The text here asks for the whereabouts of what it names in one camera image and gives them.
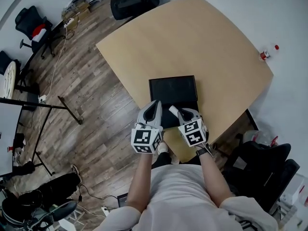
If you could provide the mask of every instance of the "shoe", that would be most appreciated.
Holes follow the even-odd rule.
[[[169,152],[169,148],[167,146],[167,144],[165,142],[161,142],[159,145],[158,145],[158,155],[160,155],[161,153],[163,152]]]
[[[80,179],[80,183],[81,183],[81,182],[82,182],[82,178],[81,178],[81,176],[80,176],[80,173],[79,173],[78,168],[77,168],[74,164],[71,164],[71,169],[72,169],[72,172],[73,172],[73,173],[75,173],[75,174],[78,175],[78,177],[79,177],[79,179]]]

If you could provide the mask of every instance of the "wooden table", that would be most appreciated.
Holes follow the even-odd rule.
[[[16,63],[12,61],[6,68],[3,81],[3,97],[12,99],[15,86]]]
[[[194,75],[198,106],[214,142],[269,85],[273,74],[246,36],[205,0],[175,0],[128,22],[97,44],[141,108],[149,79]],[[195,156],[177,128],[165,141],[182,162]]]

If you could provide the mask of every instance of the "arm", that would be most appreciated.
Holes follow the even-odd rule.
[[[202,154],[200,156],[200,162],[207,193],[217,207],[219,207],[225,199],[232,197],[232,193],[225,178],[209,153]]]
[[[142,213],[150,199],[152,154],[141,154],[137,170],[129,187],[127,206]]]

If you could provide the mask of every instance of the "black metal frame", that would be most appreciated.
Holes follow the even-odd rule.
[[[46,167],[46,165],[44,164],[43,160],[40,158],[39,156],[39,153],[37,152],[37,148],[38,148],[38,143],[39,143],[39,140],[40,140],[40,137],[42,135],[42,132],[43,132],[43,129],[45,127],[45,124],[46,124],[46,121],[52,111],[52,109],[62,109],[62,110],[67,110],[70,115],[73,117],[73,119],[79,124],[81,125],[82,124],[82,120],[79,120],[77,119],[77,117],[73,114],[73,112],[67,107],[65,101],[64,101],[64,98],[63,97],[60,97],[58,96],[58,99],[61,101],[61,103],[63,104],[63,106],[56,106],[56,105],[49,105],[49,104],[42,104],[42,103],[32,103],[32,102],[26,102],[26,101],[20,101],[20,100],[13,100],[13,99],[5,99],[5,98],[0,98],[0,103],[7,103],[7,104],[14,104],[14,105],[19,105],[22,107],[22,110],[27,110],[25,105],[31,105],[31,106],[36,106],[36,107],[45,107],[45,108],[49,108],[49,111],[45,117],[45,120],[43,122],[43,126],[39,132],[39,135],[38,135],[38,139],[37,139],[37,142],[35,144],[35,147],[34,147],[34,151],[33,151],[33,154],[32,154],[32,158],[31,158],[31,161],[33,162],[34,161],[34,157],[35,155],[38,157],[40,163],[37,164],[37,165],[34,165],[34,167],[39,167],[39,166],[44,166],[44,168],[46,169],[46,171],[50,174],[50,176],[52,176],[54,174],[54,172],[50,172],[49,169]]]

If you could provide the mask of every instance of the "bottle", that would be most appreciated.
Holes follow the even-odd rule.
[[[266,61],[270,57],[273,57],[274,55],[278,54],[278,52],[279,52],[279,46],[277,44],[270,45],[268,49],[260,53],[259,59],[261,61]]]

